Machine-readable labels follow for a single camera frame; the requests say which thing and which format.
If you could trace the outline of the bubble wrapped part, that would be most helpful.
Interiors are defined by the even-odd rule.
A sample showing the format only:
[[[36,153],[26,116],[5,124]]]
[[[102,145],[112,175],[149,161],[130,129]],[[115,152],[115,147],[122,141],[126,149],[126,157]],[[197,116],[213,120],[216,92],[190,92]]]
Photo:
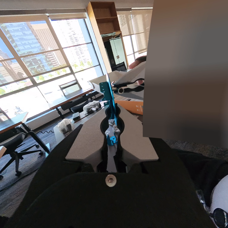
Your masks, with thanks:
[[[92,101],[83,107],[83,111],[84,111],[84,113],[88,113],[92,109],[99,109],[99,108],[100,108],[100,102],[99,101]]]

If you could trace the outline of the black office chair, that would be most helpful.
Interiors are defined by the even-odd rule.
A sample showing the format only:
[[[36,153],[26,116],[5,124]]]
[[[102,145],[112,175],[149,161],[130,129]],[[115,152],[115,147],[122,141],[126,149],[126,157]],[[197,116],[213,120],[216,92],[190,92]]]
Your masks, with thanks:
[[[30,147],[25,148],[24,150],[17,151],[17,149],[24,145],[23,141],[25,138],[29,135],[29,133],[22,133],[19,132],[17,135],[3,141],[0,143],[0,146],[4,146],[6,148],[6,151],[4,152],[3,156],[9,154],[11,159],[7,162],[7,164],[1,169],[0,173],[2,173],[13,161],[15,161],[15,172],[16,176],[20,176],[22,172],[19,171],[19,161],[23,160],[24,155],[32,154],[35,152],[39,152],[39,155],[43,155],[42,150],[31,150],[29,151],[32,147],[39,148],[38,144],[34,144]]]
[[[94,100],[93,99],[87,99],[87,98],[79,98],[75,101],[69,101],[69,102],[61,105],[60,107],[64,111],[69,109],[73,113],[77,113],[77,112],[82,112],[83,107],[92,101],[94,101]]]

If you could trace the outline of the blue disc with brass standoffs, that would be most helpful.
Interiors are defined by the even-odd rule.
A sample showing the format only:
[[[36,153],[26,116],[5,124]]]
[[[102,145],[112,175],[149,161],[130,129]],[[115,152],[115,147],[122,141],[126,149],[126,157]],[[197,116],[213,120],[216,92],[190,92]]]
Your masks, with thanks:
[[[109,104],[110,104],[110,110],[111,110],[111,116],[115,121],[115,125],[117,126],[117,116],[116,116],[116,107],[115,107],[115,101],[114,101],[114,96],[113,96],[113,90],[112,90],[112,85],[110,82],[110,78],[108,73],[106,73],[106,79],[107,79],[107,83],[109,86],[109,91],[110,91],[110,100],[109,100]]]

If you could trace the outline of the large window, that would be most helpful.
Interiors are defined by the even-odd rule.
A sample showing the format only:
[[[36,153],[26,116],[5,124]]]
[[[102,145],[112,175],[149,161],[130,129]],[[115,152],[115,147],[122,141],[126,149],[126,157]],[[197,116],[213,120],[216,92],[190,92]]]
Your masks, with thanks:
[[[0,18],[0,108],[9,118],[39,117],[64,96],[59,85],[76,80],[86,90],[102,75],[86,18]]]

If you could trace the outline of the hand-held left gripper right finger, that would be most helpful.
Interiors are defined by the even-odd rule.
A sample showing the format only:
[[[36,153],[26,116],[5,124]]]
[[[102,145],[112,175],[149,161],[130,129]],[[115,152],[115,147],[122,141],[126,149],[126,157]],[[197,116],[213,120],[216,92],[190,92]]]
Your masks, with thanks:
[[[117,172],[128,172],[134,164],[158,161],[149,138],[143,137],[143,124],[119,104],[115,105],[117,127],[120,130],[114,156]]]

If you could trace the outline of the grey desk with wooden edge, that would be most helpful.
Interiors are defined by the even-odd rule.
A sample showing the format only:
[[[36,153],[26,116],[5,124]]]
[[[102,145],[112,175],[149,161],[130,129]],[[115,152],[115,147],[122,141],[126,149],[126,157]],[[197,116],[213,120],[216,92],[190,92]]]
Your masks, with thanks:
[[[61,119],[64,119],[64,115],[60,112],[60,110],[58,109],[59,107],[61,107],[62,105],[78,98],[78,97],[81,97],[85,94],[88,94],[90,92],[93,92],[94,90],[92,88],[90,89],[79,89],[71,94],[68,94],[66,96],[63,96],[61,98],[58,98],[52,102],[49,102],[48,103],[48,107],[49,107],[49,110],[54,110],[56,109],[56,111],[58,112],[59,116],[61,117]]]
[[[0,122],[0,133],[4,133],[8,130],[11,130],[19,125],[22,125],[23,128],[26,130],[27,133],[29,133],[30,136],[42,147],[42,149],[45,151],[45,156],[47,157],[50,153],[50,144],[44,144],[43,141],[25,124],[27,121],[27,115],[28,112],[19,114],[13,118],[9,118],[4,111],[0,112],[1,114],[4,114],[8,120]]]

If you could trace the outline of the glass door cabinet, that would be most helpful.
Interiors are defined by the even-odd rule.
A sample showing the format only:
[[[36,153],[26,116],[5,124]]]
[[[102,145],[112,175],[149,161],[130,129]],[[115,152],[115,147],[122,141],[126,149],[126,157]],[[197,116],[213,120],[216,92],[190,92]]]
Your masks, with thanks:
[[[121,32],[117,31],[113,33],[101,34],[101,38],[104,43],[110,67],[125,62],[125,66],[127,68]]]

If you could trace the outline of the silver socket wrench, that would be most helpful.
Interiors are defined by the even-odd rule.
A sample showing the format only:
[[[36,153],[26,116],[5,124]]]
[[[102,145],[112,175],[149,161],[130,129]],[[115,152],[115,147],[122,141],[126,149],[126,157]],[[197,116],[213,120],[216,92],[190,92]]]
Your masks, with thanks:
[[[115,83],[115,81],[111,82],[112,91],[118,92],[119,94],[123,94],[124,90],[127,89],[127,86],[114,87],[114,83]]]

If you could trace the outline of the grey frame chair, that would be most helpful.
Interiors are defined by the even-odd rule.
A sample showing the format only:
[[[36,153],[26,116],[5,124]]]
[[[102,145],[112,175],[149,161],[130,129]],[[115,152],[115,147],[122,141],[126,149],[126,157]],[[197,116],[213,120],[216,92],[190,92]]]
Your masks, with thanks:
[[[78,84],[78,82],[76,80],[67,82],[65,84],[61,84],[61,85],[59,85],[59,88],[64,96],[74,93],[81,89],[80,85]]]

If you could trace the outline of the black mesh chair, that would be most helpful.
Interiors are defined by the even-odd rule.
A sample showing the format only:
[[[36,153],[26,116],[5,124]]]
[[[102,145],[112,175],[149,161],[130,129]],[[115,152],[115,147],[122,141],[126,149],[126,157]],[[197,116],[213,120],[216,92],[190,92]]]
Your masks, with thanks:
[[[112,71],[122,71],[122,72],[127,72],[127,68],[125,66],[125,62],[116,64],[114,66],[111,66]]]

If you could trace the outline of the white rounded object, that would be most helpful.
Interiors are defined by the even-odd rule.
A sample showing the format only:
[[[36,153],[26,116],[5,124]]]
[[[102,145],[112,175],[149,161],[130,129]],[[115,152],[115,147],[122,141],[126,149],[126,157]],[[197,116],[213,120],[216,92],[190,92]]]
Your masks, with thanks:
[[[210,206],[210,217],[217,228],[228,227],[228,176],[215,186]]]

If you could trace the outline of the orange cardboard box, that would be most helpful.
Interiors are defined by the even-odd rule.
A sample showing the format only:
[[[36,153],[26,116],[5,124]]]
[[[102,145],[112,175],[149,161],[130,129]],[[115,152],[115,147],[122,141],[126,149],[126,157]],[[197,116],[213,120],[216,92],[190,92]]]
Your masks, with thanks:
[[[124,101],[115,99],[115,103],[131,113],[143,115],[143,101]]]

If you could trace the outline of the beige roller blind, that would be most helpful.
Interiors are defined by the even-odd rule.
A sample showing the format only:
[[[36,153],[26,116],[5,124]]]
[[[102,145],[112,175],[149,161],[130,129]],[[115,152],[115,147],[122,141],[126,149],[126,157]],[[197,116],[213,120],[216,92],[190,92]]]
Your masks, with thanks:
[[[146,52],[148,47],[152,10],[132,11],[131,20],[133,33],[131,35],[134,52]]]

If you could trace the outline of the person's dark clothing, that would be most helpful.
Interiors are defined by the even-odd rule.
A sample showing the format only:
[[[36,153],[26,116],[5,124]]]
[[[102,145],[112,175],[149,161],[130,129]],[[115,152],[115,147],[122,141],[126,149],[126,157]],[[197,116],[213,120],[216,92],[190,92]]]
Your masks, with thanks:
[[[207,206],[210,206],[213,189],[228,174],[228,162],[200,153],[173,150],[184,163],[196,188],[202,190]]]

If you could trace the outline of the open white cardboard box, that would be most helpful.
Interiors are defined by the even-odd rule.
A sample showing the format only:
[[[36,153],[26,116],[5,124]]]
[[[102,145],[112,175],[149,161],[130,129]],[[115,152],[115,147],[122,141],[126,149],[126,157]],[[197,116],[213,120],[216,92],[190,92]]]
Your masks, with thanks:
[[[126,74],[126,72],[122,72],[122,71],[113,71],[113,72],[108,73],[110,82],[117,81],[118,79],[123,77],[125,74]],[[88,83],[93,90],[103,94],[100,91],[99,83],[106,82],[106,81],[107,81],[106,75],[103,75],[103,76],[89,80]]]

